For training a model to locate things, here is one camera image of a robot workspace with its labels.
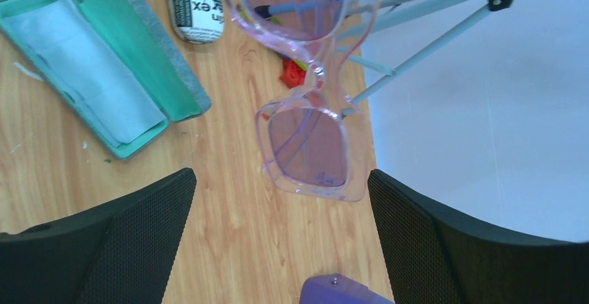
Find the grey glasses case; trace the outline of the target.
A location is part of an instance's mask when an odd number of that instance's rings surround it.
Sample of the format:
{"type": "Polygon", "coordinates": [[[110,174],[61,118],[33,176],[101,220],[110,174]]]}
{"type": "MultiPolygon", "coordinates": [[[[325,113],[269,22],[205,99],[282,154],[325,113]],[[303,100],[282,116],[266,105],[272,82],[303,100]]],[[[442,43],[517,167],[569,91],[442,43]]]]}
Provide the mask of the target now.
{"type": "Polygon", "coordinates": [[[134,73],[165,116],[164,121],[129,144],[114,147],[107,143],[71,98],[56,85],[54,75],[6,23],[7,17],[55,1],[1,0],[1,32],[116,158],[131,157],[164,132],[171,122],[201,116],[210,108],[209,96],[146,0],[72,0],[91,27],[134,73]]]}

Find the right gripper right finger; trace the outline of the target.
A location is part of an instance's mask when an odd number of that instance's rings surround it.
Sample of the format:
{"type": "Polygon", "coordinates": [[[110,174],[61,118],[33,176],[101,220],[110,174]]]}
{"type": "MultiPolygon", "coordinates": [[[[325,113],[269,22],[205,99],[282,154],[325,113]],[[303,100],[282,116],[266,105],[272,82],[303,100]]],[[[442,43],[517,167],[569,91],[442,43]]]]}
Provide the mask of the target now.
{"type": "Polygon", "coordinates": [[[587,303],[588,244],[471,217],[381,170],[367,180],[397,303],[587,303]]]}

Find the blue cleaning cloth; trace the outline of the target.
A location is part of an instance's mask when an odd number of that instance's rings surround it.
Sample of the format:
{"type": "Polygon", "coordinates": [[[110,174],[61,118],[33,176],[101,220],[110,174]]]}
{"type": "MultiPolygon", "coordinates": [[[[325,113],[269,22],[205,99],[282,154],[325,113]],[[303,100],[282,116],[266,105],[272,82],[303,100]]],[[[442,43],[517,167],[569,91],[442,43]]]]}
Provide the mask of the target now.
{"type": "Polygon", "coordinates": [[[129,144],[165,120],[72,0],[7,17],[6,23],[110,145],[129,144]]]}

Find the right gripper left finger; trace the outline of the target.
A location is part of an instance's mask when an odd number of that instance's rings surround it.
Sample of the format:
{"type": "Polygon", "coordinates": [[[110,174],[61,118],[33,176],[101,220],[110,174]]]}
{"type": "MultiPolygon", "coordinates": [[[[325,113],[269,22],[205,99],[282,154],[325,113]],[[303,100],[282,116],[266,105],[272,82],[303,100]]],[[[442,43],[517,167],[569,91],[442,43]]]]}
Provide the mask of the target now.
{"type": "Polygon", "coordinates": [[[2,303],[160,303],[197,179],[181,169],[88,210],[1,234],[2,303]]]}

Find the striped printed glasses pouch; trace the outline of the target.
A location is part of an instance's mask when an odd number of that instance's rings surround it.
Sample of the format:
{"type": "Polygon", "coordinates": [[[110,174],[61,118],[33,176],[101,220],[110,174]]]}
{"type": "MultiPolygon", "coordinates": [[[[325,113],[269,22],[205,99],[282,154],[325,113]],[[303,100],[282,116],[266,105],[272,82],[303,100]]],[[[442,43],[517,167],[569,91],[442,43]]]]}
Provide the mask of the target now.
{"type": "Polygon", "coordinates": [[[222,0],[167,0],[176,34],[186,42],[208,44],[224,31],[222,0]]]}

